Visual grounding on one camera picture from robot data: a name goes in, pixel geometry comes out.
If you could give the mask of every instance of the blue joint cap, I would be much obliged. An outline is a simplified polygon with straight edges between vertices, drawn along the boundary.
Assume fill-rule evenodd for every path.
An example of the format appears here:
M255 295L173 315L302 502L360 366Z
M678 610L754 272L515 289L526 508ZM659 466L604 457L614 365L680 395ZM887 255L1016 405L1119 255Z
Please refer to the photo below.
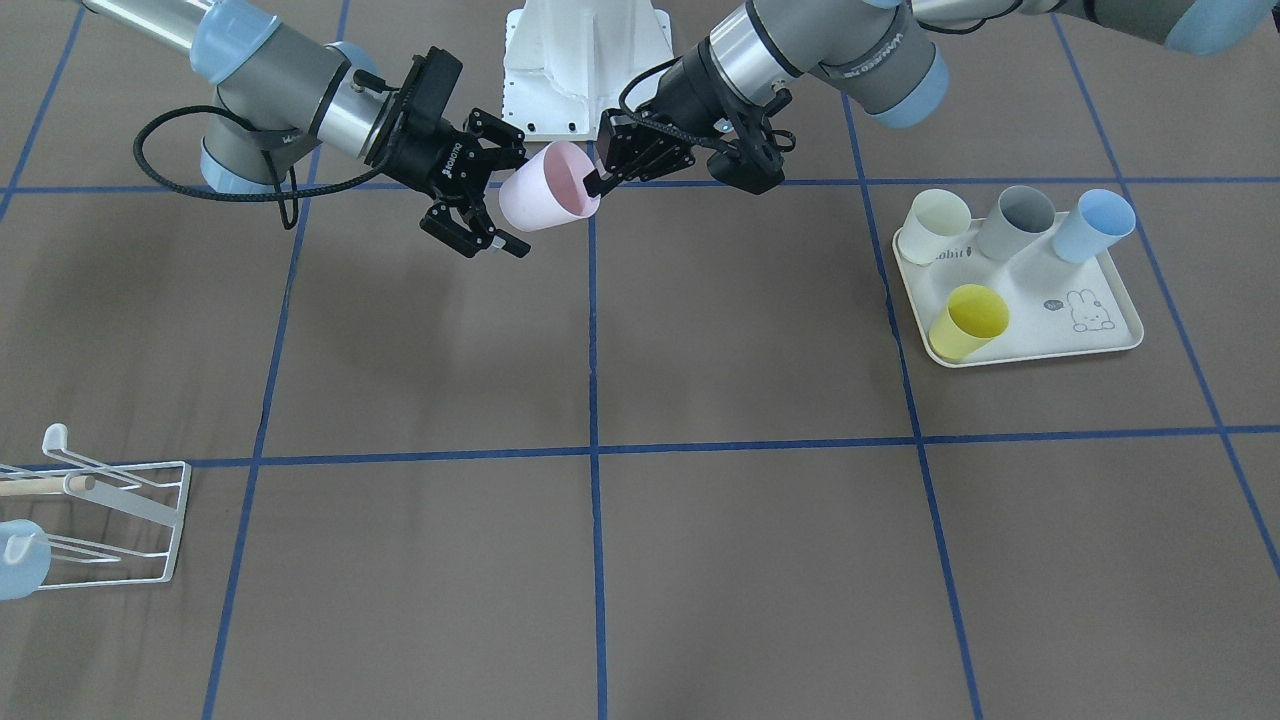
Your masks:
M338 42L330 42L325 47L333 47L352 64L352 67L360 68L362 70L378 74L378 63L365 53L365 49L356 45L355 42L347 42L346 40L339 40Z
M950 85L951 70L947 69L947 63L942 59L942 53L934 47L933 64L929 65L929 70L920 78L919 85L897 105L883 113L877 113L872 118L884 127L909 128L928 118L942 104L942 99L947 95Z
M191 69L212 85L253 56L280 27L280 18L244 0L220 0L205 13L191 44Z
M1165 38L1165 47L1192 55L1221 53L1244 40L1271 14L1275 0L1197 0Z
M200 174L205 176L205 182L214 192L227 192L232 195L262 195L275 192L269 184L253 182L228 170L221 163L209 154L205 143L200 143Z

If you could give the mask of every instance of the blue tape line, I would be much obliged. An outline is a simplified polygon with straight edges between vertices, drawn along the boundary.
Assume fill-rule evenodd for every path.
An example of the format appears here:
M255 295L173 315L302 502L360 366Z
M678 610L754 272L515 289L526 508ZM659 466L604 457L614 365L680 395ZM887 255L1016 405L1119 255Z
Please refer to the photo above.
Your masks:
M588 143L588 156L595 160L595 143ZM604 518L600 496L600 405L599 405L599 284L596 273L595 215L586 222L588 274L588 404L590 414L591 457L591 555L595 577L595 712L599 720L609 717L608 628L604 605Z
M876 210L872 208L870 187L867 184L867 173L863 168L863 152L858 142L858 128L854 124L854 111L849 105L849 96L842 95L841 102L845 108L845 124L849 128L849 142L854 151L854 167L858 169L858 178L863 195L863 206L867 211L867 227L872 234L872 249L876 252L876 270L884 284L884 310L888 315L890 331L893 333L893 343L897 346L897 361L902 370L902 393L906 398L906 410L911 416L911 436L915 445L916 459L920 464L920 475L924 480L924 496L929 503L929 518L933 523L933 538L938 546L938 562L942 565L942 580L947 588L947 603L951 607L951 621L955 625L956 644L960 648L960 662L964 666L965 685L969 688L969 705L973 708L974 720L983 720L982 698L978 694L978 678L974 674L973 659L969 653L969 638L964 628L964 614L960 610L960 596L956 592L955 575L951 571L951 552L947 550L946 533L942 529L942 514L938 510L937 493L933 489L933 471L929 469L929 456L925 451L924 434L920 432L920 415L915 406L915 393L911 391L911 374L906 364L906 351L902 347L902 333L897 325L897 313L893 309L893 293L890 291L888 270L884 264L884 254L879 243L879 231L876 227Z
M320 150L311 155L311 169L307 182L316 181L320 169ZM271 348L271 364L266 373L266 389L262 392L262 415L259 419L257 434L253 439L248 482L244 486L244 501L241 505L241 521L236 530L236 548L232 552L232 566L227 577L227 594L223 598L223 615L218 625L218 642L214 646L212 665L209 670L209 687L205 691L204 720L214 716L218 702L218 683L221 679L223 659L227 653L227 637L230 633L232 611L236 607L236 591L239 585L241 562L244 557L244 541L248 536L248 523L253 512L253 496L257 492L257 477L261 469L262 448L266 445L266 430L271 421L271 405L275 400L275 382L280 372L280 356L284 354L284 333L289 324L289 302L293 297L293 281L298 274L298 258L302 255L302 241L307 234L307 220L311 218L311 199L305 199L298 209L298 227L293 234L293 254L289 256L289 272L284 281L284 299L280 301L280 318L275 325L275 345Z
M72 47L76 46L76 38L79 37L79 26L84 19L84 8L82 6L76 12L76 20L72 22L72 29L67 33L67 42L63 45L63 54L58 59L58 67L54 68L54 77L49 79L49 87L45 88L45 97L40 101L40 108L36 110L36 119L31 123L31 131L27 133L27 141L22 145L22 152L18 155L18 164L13 168L13 174L9 176L8 192L0 196L0 220L4 220L5 214L9 213L9 204L13 201L14 190L18 187L18 181L22 179L22 172L27 169L27 161L31 160L31 150L36 146L36 137L40 136L40 127L45 124L45 115L49 114L49 105L54 101L54 94L58 92L58 83L63 81L63 72L67 69L67 63L72 56Z
M1144 178L1130 178L1125 177L1124 181L1129 184L1271 184L1280 183L1280 177L1267 177L1267 176L1254 176L1254 177L1144 177ZM1091 177L1029 177L1029 178L1014 178L1014 177L992 177L992 178L867 178L867 184L869 186L884 186L884 184L909 184L909 186L947 186L947 184L1112 184L1116 182L1114 177L1108 178L1091 178ZM859 184L858 179L852 178L800 178L800 179L787 179L782 184L792 187L851 187ZM201 190L209 190L209 186L193 186ZM310 190L314 187L320 187L320 183L300 183L298 190ZM489 183L489 190L500 190L502 183L498 181ZM727 187L718 181L649 181L649 182L628 182L618 186L620 188L628 190L662 190L662 188L689 188L689 187ZM356 186L352 191L404 191L412 192L410 188L404 187L397 182L366 182L364 184ZM93 193L127 193L127 192L169 192L168 188L160 186L79 186L79 187L14 187L14 188L0 188L0 192L12 195L93 195Z
M338 29L333 33L334 42L342 42L347 37L347 18L351 15L351 0L342 0L342 9L338 10Z
M264 457L264 468L303 465L374 465L387 462L448 462L457 460L518 460L529 457L585 457L589 447L535 447L512 450L440 450L424 452L372 452L362 455L289 455Z
M1124 177L1124 173L1120 170L1120 163L1116 160L1115 151L1111 147L1111 141L1107 138L1107 132L1102 127L1102 117L1098 114L1098 109L1093 104L1093 97L1084 82L1084 74L1080 72L1080 67L1075 61L1075 55L1071 53L1071 44L1066 40L1066 32L1062 31L1062 24L1057 15L1053 15L1050 19L1053 23L1053 28L1057 31L1059 41L1062 44L1062 51L1066 54L1066 60L1071 65L1071 73L1075 76L1075 82L1080 87L1080 95L1084 97L1084 104L1088 106L1089 115L1093 118L1093 124L1098 131L1098 137L1102 140L1102 147L1106 150L1107 159L1111 161L1111 168L1115 170L1116 181L1120 182L1121 193L1125 200L1133 205L1133 195L1129 192L1129 183ZM1169 306L1169 314L1174 319L1174 325L1178 328L1178 336L1181 338L1183 348L1187 351L1187 359L1190 361L1192 369L1196 372L1196 379L1199 382L1201 392L1204 395L1204 402L1208 405L1210 414L1213 416L1213 424L1217 425L1219 434L1222 439L1222 448L1226 451L1226 456L1231 461L1231 469L1235 471L1235 479L1240 484L1240 492L1244 495L1244 500L1249 506L1249 512L1253 515L1253 523L1258 529L1258 536L1261 536L1262 544L1266 547L1267 555L1271 557L1271 568L1275 570L1276 578L1280 578L1280 552L1276 551L1275 541L1271 538L1271 530L1267 528L1266 520L1258 510L1257 502L1253 497L1253 489L1249 487L1249 479L1244 473L1244 466L1240 465L1240 459L1235 454L1235 446L1231 443L1231 436L1228 432L1226 424L1222 421L1222 414L1219 411L1217 402L1213 400L1213 393L1210 391L1208 379L1204 375L1203 368L1201 368L1199 359L1196 356L1196 348L1192 346L1190 333L1187 332L1187 327L1183 324L1181 314L1178 311L1178 305L1174 302L1172 292L1170 292L1169 283L1165 281L1165 273L1160 268L1160 261L1156 259L1156 251L1147 237L1147 229L1143 227L1140 217L1138 218L1138 237L1142 240L1142 246L1147 251L1147 260L1151 261L1151 268L1156 273L1156 283L1160 286L1160 292L1165 296L1165 304Z
M1114 183L1115 178L868 178L869 186L883 184L1098 184Z
M901 447L915 445L913 437L844 439L774 439L748 442L677 442L654 445L605 445L600 455L655 455L671 452L755 452L769 450L833 450L847 447Z
M232 625L232 611L236 607L236 589L239 584L241 562L244 560L244 539L248 537L248 518L253 511L253 493L257 489L257 466L248 470L244 484L244 500L241 503L239 527L236 530L236 547L232 550L232 566L227 574L227 592L223 594L223 614L218 621L218 641L214 643L214 660L209 669L209 685L205 688L204 720L212 720L214 703L218 701L218 684L223 678L223 659L227 655L227 635Z
M1243 176L1243 177L1190 177L1190 178L1160 178L1160 177L1146 177L1146 178L1133 178L1125 176L1124 181L1126 183L1140 183L1140 184L1267 184L1280 182L1280 176Z
M1088 439L1134 439L1160 437L1206 437L1217 436L1221 430L1204 428L1133 428L1116 430L1052 430L1041 433L989 433L970 436L923 436L924 445L996 445L1011 442L1074 442ZM1280 425L1229 425L1230 434L1280 434ZM659 455L684 452L762 452L773 450L840 450L858 447L908 447L916 443L914 437L861 437L831 439L773 439L745 442L681 442L652 445L602 445L596 452L605 455ZM516 447L500 450L431 450L420 452L375 452L357 455L279 455L252 457L209 457L188 460L192 468L300 468L317 465L372 465L388 462L449 462L467 460L522 460L536 457L588 457L590 446L566 447ZM119 460L113 465L142 465L161 460ZM27 470L64 470L70 465L45 464L26 465Z
M1280 433L1280 425L1231 425L1226 428L1226 432L1231 434L1270 434Z
M1124 430L1060 430L1048 433L995 433L973 436L925 436L925 445L979 445L997 442L1061 442L1079 439L1121 439L1151 437L1216 436L1217 428L1147 428Z

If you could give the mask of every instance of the blue cup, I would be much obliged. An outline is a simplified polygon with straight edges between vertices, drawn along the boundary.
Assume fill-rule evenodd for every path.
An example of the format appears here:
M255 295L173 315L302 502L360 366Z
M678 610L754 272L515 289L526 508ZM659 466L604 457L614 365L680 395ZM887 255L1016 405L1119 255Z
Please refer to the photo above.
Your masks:
M45 582L52 560L45 538L31 520L0 523L0 600L27 597Z
M1053 254L1076 265L1133 232L1138 217L1124 197L1110 190L1091 190L1053 233Z

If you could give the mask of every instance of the white tray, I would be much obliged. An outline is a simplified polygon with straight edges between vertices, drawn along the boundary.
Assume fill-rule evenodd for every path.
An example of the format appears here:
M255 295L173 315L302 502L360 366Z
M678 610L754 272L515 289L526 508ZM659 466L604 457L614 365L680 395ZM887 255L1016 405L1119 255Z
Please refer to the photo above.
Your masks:
M893 256L929 357L946 368L973 368L1119 352L1142 343L1146 331L1111 255L1103 251L1074 268L1053 255L1050 241L1064 218L1066 213L1059 213L1044 237L1004 263L978 251L974 236L982 227L980 219L928 266L904 259L897 249L902 231L893 233ZM929 346L929 325L951 291L966 283L984 284L1005 299L1009 329L968 357L951 363Z

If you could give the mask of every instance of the wooden stick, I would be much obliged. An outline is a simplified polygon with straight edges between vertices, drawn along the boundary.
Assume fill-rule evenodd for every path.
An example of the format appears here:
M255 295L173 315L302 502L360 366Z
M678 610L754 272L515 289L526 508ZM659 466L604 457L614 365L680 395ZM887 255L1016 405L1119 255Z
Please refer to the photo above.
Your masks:
M70 480L72 489L86 492L96 480L88 475L76 475ZM22 480L0 480L0 497L20 497L24 495L49 495L63 492L63 478L27 478Z

